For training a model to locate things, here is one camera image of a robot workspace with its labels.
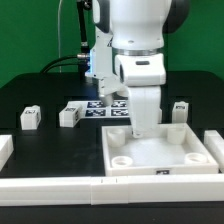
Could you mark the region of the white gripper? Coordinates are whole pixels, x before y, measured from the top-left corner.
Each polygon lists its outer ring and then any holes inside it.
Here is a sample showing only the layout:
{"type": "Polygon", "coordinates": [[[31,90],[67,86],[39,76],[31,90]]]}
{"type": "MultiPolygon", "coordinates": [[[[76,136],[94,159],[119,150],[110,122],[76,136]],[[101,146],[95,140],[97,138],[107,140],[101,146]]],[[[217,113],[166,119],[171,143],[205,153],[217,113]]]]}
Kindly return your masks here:
{"type": "Polygon", "coordinates": [[[140,138],[159,123],[161,86],[166,83],[164,56],[117,55],[114,68],[127,90],[132,135],[140,138]]]}

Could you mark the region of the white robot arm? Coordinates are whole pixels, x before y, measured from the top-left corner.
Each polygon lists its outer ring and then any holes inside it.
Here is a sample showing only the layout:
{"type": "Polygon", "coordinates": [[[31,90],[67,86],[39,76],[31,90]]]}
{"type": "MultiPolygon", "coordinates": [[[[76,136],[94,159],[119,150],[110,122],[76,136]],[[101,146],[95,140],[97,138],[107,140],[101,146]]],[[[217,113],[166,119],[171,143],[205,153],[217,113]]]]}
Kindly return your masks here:
{"type": "Polygon", "coordinates": [[[190,0],[92,0],[96,41],[88,77],[98,81],[101,101],[127,99],[132,133],[143,137],[159,123],[166,83],[163,36],[186,20],[190,0]]]}

